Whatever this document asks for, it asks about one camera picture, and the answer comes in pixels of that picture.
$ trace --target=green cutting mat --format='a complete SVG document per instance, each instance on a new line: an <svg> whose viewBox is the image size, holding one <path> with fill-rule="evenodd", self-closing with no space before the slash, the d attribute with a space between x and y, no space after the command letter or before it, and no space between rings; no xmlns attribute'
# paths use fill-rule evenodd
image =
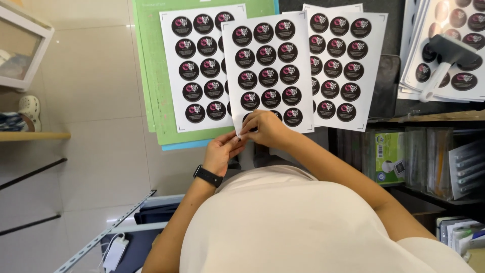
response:
<svg viewBox="0 0 485 273"><path fill-rule="evenodd" d="M274 0L133 0L146 119L149 131L157 133L158 144L209 139L234 129L231 126L177 133L159 12L241 3L246 4L248 18L275 14Z"/></svg>

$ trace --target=black round sticker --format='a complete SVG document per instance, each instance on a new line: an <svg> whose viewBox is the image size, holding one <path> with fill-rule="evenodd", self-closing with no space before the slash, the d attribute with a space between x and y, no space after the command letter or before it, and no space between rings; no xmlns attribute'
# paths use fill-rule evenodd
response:
<svg viewBox="0 0 485 273"><path fill-rule="evenodd" d="M196 102L202 98L202 87L197 83L188 83L183 87L182 95L186 100Z"/></svg>
<svg viewBox="0 0 485 273"><path fill-rule="evenodd" d="M452 86L458 91L467 91L474 88L478 83L477 77L475 75L461 72L453 76Z"/></svg>
<svg viewBox="0 0 485 273"><path fill-rule="evenodd" d="M241 68L250 68L254 64L254 53L250 49L240 49L236 53L236 65Z"/></svg>
<svg viewBox="0 0 485 273"><path fill-rule="evenodd" d="M456 29L449 29L445 31L445 34L457 39L458 41L461 41L461 34Z"/></svg>
<svg viewBox="0 0 485 273"><path fill-rule="evenodd" d="M260 23L254 28L254 39L261 44L266 44L273 38L275 32L268 23Z"/></svg>
<svg viewBox="0 0 485 273"><path fill-rule="evenodd" d="M360 96L360 87L354 83L346 83L342 85L340 95L344 101L353 102Z"/></svg>
<svg viewBox="0 0 485 273"><path fill-rule="evenodd" d="M437 53L432 51L429 44L425 44L423 47L422 57L426 63L431 63L436 59Z"/></svg>
<svg viewBox="0 0 485 273"><path fill-rule="evenodd" d="M227 74L227 72L226 72L226 58L222 59L221 69L222 69L222 72L224 72L224 74Z"/></svg>
<svg viewBox="0 0 485 273"><path fill-rule="evenodd" d="M468 18L468 27L473 31L485 30L485 14L475 13Z"/></svg>
<svg viewBox="0 0 485 273"><path fill-rule="evenodd" d="M251 90L256 86L257 83L258 83L258 78L253 72L246 70L241 72L241 74L239 74L238 84L239 84L239 87L241 87L242 89Z"/></svg>
<svg viewBox="0 0 485 273"><path fill-rule="evenodd" d="M337 118L343 122L348 122L356 117L356 108L350 103L342 103L337 108Z"/></svg>
<svg viewBox="0 0 485 273"><path fill-rule="evenodd" d="M324 33L328 28L327 16L317 13L310 19L310 28L316 33Z"/></svg>
<svg viewBox="0 0 485 273"><path fill-rule="evenodd" d="M219 41L217 42L219 44L219 49L224 53L224 42L222 41L222 36L219 38Z"/></svg>
<svg viewBox="0 0 485 273"><path fill-rule="evenodd" d="M221 30L222 22L234 21L234 16L227 11L219 12L215 17L215 27Z"/></svg>
<svg viewBox="0 0 485 273"><path fill-rule="evenodd" d="M192 32L192 23L186 17L179 16L172 21L172 31L177 36L188 36Z"/></svg>
<svg viewBox="0 0 485 273"><path fill-rule="evenodd" d="M357 40L349 44L347 54L349 54L351 59L360 60L367 55L368 50L369 48L364 41Z"/></svg>
<svg viewBox="0 0 485 273"><path fill-rule="evenodd" d="M253 111L259 106L259 97L255 92L246 92L241 96L241 106L248 110Z"/></svg>
<svg viewBox="0 0 485 273"><path fill-rule="evenodd" d="M292 43L283 43L278 48L278 58L284 63L291 63L298 56L298 49Z"/></svg>
<svg viewBox="0 0 485 273"><path fill-rule="evenodd" d="M295 35L295 26L290 20L281 20L276 24L276 36L281 40L290 40Z"/></svg>
<svg viewBox="0 0 485 273"><path fill-rule="evenodd" d="M199 76L199 67L192 61L185 61L178 67L178 73L186 81L195 80Z"/></svg>
<svg viewBox="0 0 485 273"><path fill-rule="evenodd" d="M290 108L286 110L283 120L289 127L296 127L302 123L303 114L297 108Z"/></svg>
<svg viewBox="0 0 485 273"><path fill-rule="evenodd" d="M311 68L312 76L320 74L320 72L323 69L323 63L319 57L315 57L315 56L310 57L310 68Z"/></svg>
<svg viewBox="0 0 485 273"><path fill-rule="evenodd" d="M436 21L438 22L443 22L444 20L446 20L446 18L448 18L448 5L449 3L445 1L441 1L439 2L438 4L436 4L436 8L435 8L435 19Z"/></svg>
<svg viewBox="0 0 485 273"><path fill-rule="evenodd" d="M208 81L206 85L204 85L204 94L211 99L216 100L222 96L224 93L224 86L219 81Z"/></svg>
<svg viewBox="0 0 485 273"><path fill-rule="evenodd" d="M455 0L455 3L460 8L465 8L465 7L468 7L468 5L470 5L471 0Z"/></svg>
<svg viewBox="0 0 485 273"><path fill-rule="evenodd" d="M227 84L227 81L226 83L224 84L224 90L226 91L226 93L229 95L229 84Z"/></svg>
<svg viewBox="0 0 485 273"><path fill-rule="evenodd" d="M195 44L189 39L180 39L175 45L175 52L180 58L192 58L195 55Z"/></svg>
<svg viewBox="0 0 485 273"><path fill-rule="evenodd" d="M197 42L197 50L203 56L212 56L217 51L217 44L211 37L204 36Z"/></svg>
<svg viewBox="0 0 485 273"><path fill-rule="evenodd" d="M428 30L428 37L431 39L437 34L441 34L443 29L438 23L432 23L431 26L429 26Z"/></svg>
<svg viewBox="0 0 485 273"><path fill-rule="evenodd" d="M217 77L219 72L221 72L221 66L212 58L205 59L200 64L200 73L202 73L202 75L204 75L206 78Z"/></svg>
<svg viewBox="0 0 485 273"><path fill-rule="evenodd" d="M317 79L311 77L311 94L315 96L320 90L320 83Z"/></svg>
<svg viewBox="0 0 485 273"><path fill-rule="evenodd" d="M317 114L322 119L329 119L335 115L335 105L331 101L323 101L318 104Z"/></svg>
<svg viewBox="0 0 485 273"><path fill-rule="evenodd" d="M268 109L273 109L279 105L281 102L281 96L278 91L274 89L268 89L263 92L261 96L261 102L263 103L264 107Z"/></svg>
<svg viewBox="0 0 485 273"><path fill-rule="evenodd" d="M485 0L473 0L473 7L477 11L485 11Z"/></svg>
<svg viewBox="0 0 485 273"><path fill-rule="evenodd" d="M270 88L276 85L278 82L278 72L273 68L264 68L259 73L259 83L266 87Z"/></svg>
<svg viewBox="0 0 485 273"><path fill-rule="evenodd" d="M450 13L450 25L454 28L461 28L467 22L467 14L462 9L454 9Z"/></svg>
<svg viewBox="0 0 485 273"><path fill-rule="evenodd" d="M211 102L207 105L207 116L212 120L221 120L226 116L226 107L222 102Z"/></svg>
<svg viewBox="0 0 485 273"><path fill-rule="evenodd" d="M478 33L470 33L463 37L462 42L475 48L476 50L480 50L485 46L485 37Z"/></svg>
<svg viewBox="0 0 485 273"><path fill-rule="evenodd" d="M249 114L250 114L250 113L247 113L247 114L244 116L244 118L242 119L242 120L243 120L243 121L242 121L243 123L244 123L244 121L246 120L247 116L249 116ZM250 131L250 132L256 132L257 130L258 130L258 128L257 128L257 127L254 127L254 128L251 128L251 130L249 130L249 131Z"/></svg>
<svg viewBox="0 0 485 273"><path fill-rule="evenodd" d="M478 59L476 59L473 63L469 65L462 66L457 63L456 66L463 71L474 71L475 69L481 67L482 63L483 63L483 59L481 57L478 57Z"/></svg>
<svg viewBox="0 0 485 273"><path fill-rule="evenodd" d="M212 18L207 14L199 14L194 18L194 29L204 35L209 34L214 28Z"/></svg>
<svg viewBox="0 0 485 273"><path fill-rule="evenodd" d="M295 106L297 105L302 99L302 92L300 89L290 86L285 88L283 91L283 102L288 106Z"/></svg>
<svg viewBox="0 0 485 273"><path fill-rule="evenodd" d="M281 81L287 85L292 85L300 78L300 71L294 65L285 65L279 71L279 77Z"/></svg>
<svg viewBox="0 0 485 273"><path fill-rule="evenodd" d="M446 75L443 77L443 80L439 84L438 88L443 88L447 86L450 83L450 74L446 73Z"/></svg>
<svg viewBox="0 0 485 273"><path fill-rule="evenodd" d="M232 32L232 41L240 47L249 45L252 39L251 31L245 26L240 26Z"/></svg>
<svg viewBox="0 0 485 273"><path fill-rule="evenodd" d="M199 123L206 117L206 111L199 104L191 104L185 109L185 117L192 123Z"/></svg>
<svg viewBox="0 0 485 273"><path fill-rule="evenodd" d="M322 95L327 99L333 99L339 94L339 89L336 81L327 80L322 84Z"/></svg>
<svg viewBox="0 0 485 273"><path fill-rule="evenodd" d="M343 75L349 81L356 81L364 75L364 66L358 62L350 62L345 65Z"/></svg>
<svg viewBox="0 0 485 273"><path fill-rule="evenodd" d="M330 59L323 65L323 71L327 77L337 78L342 74L342 64L335 59Z"/></svg>
<svg viewBox="0 0 485 273"><path fill-rule="evenodd" d="M271 46L262 46L256 53L256 60L263 66L269 66L276 60L276 51Z"/></svg>
<svg viewBox="0 0 485 273"><path fill-rule="evenodd" d="M365 18L359 18L352 22L352 26L350 26L350 33L355 38L362 39L369 35L372 30L371 22Z"/></svg>
<svg viewBox="0 0 485 273"><path fill-rule="evenodd" d="M283 117L278 111L275 111L275 110L270 110L270 111L273 112L279 118L280 121L283 121Z"/></svg>
<svg viewBox="0 0 485 273"><path fill-rule="evenodd" d="M330 22L330 31L335 36L344 36L349 31L349 22L344 17L335 17Z"/></svg>
<svg viewBox="0 0 485 273"><path fill-rule="evenodd" d="M325 50L325 40L320 35L312 35L309 38L310 52L313 54L320 54Z"/></svg>
<svg viewBox="0 0 485 273"><path fill-rule="evenodd" d="M328 41L327 52L330 56L338 58L345 53L345 42L339 38Z"/></svg>
<svg viewBox="0 0 485 273"><path fill-rule="evenodd" d="M427 64L420 64L416 68L416 80L420 83L426 82L431 76L431 70Z"/></svg>

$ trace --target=barcode label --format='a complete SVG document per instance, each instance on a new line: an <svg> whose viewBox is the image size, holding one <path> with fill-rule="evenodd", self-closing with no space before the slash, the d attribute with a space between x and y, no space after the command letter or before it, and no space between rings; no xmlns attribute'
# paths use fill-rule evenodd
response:
<svg viewBox="0 0 485 273"><path fill-rule="evenodd" d="M384 157L384 149L382 145L377 145L377 158Z"/></svg>

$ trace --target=brayer handle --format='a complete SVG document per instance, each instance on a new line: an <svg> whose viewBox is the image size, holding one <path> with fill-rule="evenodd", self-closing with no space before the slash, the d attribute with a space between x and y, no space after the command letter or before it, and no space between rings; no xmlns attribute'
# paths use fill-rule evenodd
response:
<svg viewBox="0 0 485 273"><path fill-rule="evenodd" d="M449 63L441 63L439 64L438 69L433 73L431 79L429 79L428 85L420 94L420 101L421 102L428 102L430 98L432 98L437 92L439 88L439 84L446 76L448 69L450 69L451 64Z"/></svg>

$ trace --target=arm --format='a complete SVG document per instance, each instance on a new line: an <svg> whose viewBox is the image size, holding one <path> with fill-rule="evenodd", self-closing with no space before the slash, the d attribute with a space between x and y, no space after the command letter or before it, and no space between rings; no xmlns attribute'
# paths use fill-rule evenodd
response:
<svg viewBox="0 0 485 273"><path fill-rule="evenodd" d="M239 141L236 132L222 135L207 144L203 168L224 176L227 162L244 150L246 142ZM215 187L195 178L174 215L163 229L151 249L142 273L176 273L180 264L180 252L185 232L195 212L215 192Z"/></svg>
<svg viewBox="0 0 485 273"><path fill-rule="evenodd" d="M249 132L257 127L255 133ZM392 195L308 137L288 129L272 113L255 110L242 125L243 140L278 148L291 154L320 181L344 185L355 191L376 212L389 237L399 241L408 237L435 239Z"/></svg>

